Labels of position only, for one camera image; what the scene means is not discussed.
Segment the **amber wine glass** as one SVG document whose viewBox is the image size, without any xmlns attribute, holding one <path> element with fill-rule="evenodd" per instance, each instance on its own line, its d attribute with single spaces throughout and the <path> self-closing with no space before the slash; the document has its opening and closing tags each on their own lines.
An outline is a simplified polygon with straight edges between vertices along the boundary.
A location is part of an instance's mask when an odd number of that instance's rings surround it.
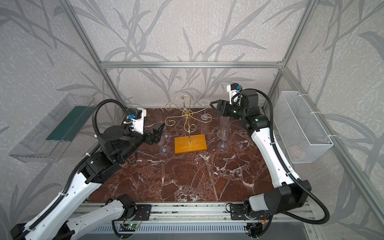
<svg viewBox="0 0 384 240">
<path fill-rule="evenodd" d="M 228 135 L 229 135 L 229 129 L 222 128 L 220 131 L 218 131 L 217 136 L 220 139 L 220 142 L 218 143 L 218 149 L 222 152 L 225 152 L 228 149 Z"/>
</svg>

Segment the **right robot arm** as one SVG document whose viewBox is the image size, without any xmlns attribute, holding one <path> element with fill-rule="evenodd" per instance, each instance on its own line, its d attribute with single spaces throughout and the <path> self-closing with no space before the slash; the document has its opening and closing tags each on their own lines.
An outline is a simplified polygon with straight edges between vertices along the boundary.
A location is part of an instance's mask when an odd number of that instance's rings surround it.
<svg viewBox="0 0 384 240">
<path fill-rule="evenodd" d="M 284 214 L 300 222 L 316 224 L 291 211 L 304 205 L 312 197 L 312 187 L 308 181 L 300 179 L 284 156 L 275 140 L 273 127 L 274 114 L 269 117 L 261 113 L 259 96 L 267 95 L 256 89 L 230 88 L 230 99 L 210 102 L 213 111 L 222 117 L 239 120 L 251 139 L 258 147 L 271 175 L 274 188 L 268 192 L 247 197 L 243 213 L 250 220 L 256 219 L 262 212 L 271 215 Z"/>
</svg>

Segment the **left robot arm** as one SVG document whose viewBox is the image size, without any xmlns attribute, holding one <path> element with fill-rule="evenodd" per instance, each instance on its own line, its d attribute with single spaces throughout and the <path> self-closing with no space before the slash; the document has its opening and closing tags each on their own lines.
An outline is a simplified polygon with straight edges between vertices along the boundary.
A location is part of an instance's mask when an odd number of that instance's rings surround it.
<svg viewBox="0 0 384 240">
<path fill-rule="evenodd" d="M 73 218 L 83 201 L 118 171 L 143 143 L 161 140 L 165 124 L 151 133 L 126 134 L 123 126 L 112 126 L 97 136 L 98 145 L 71 172 L 58 196 L 35 218 L 11 230 L 14 240 L 76 240 L 98 226 L 133 213 L 135 205 L 126 195 L 86 215 Z"/>
</svg>

